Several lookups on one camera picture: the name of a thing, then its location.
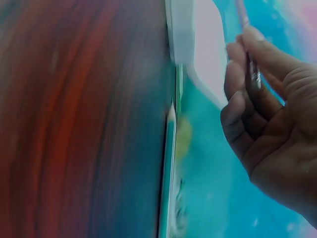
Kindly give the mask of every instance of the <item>paintbrush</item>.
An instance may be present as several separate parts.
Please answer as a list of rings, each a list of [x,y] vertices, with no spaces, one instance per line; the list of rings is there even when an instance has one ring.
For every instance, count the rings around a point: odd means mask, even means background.
[[[243,0],[236,0],[238,13],[240,16],[240,24],[242,29],[250,25],[249,17]],[[247,52],[248,60],[248,74],[251,80],[251,86],[255,89],[261,89],[261,73],[257,62],[252,58],[249,52]]]

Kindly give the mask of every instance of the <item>fingernail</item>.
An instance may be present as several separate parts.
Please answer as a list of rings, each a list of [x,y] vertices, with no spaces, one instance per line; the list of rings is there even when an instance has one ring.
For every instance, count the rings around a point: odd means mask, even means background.
[[[256,41],[263,41],[265,40],[264,35],[255,27],[247,26],[244,28],[244,35],[246,39],[251,38]]]

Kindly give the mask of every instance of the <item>wrinkled skin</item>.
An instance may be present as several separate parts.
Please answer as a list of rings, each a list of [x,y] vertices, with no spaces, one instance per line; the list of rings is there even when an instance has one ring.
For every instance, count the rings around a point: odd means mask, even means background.
[[[285,106],[264,85],[250,86],[246,50]],[[281,52],[253,27],[227,52],[227,141],[252,183],[317,228],[317,67]]]

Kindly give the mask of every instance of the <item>white paint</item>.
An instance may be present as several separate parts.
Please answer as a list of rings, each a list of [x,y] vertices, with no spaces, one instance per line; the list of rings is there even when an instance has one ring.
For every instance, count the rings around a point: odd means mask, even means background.
[[[209,193],[209,194],[207,195],[207,200],[211,200],[211,198],[212,198],[212,194]]]
[[[294,223],[290,223],[290,224],[287,225],[286,229],[287,229],[287,231],[290,232],[290,231],[294,230],[294,227],[295,227],[295,224]]]
[[[252,226],[253,226],[253,227],[257,227],[258,224],[259,224],[259,220],[256,218],[256,219],[253,221]]]
[[[187,65],[189,78],[220,109],[227,104],[223,91],[227,65],[220,13],[211,0],[197,0],[195,59]]]

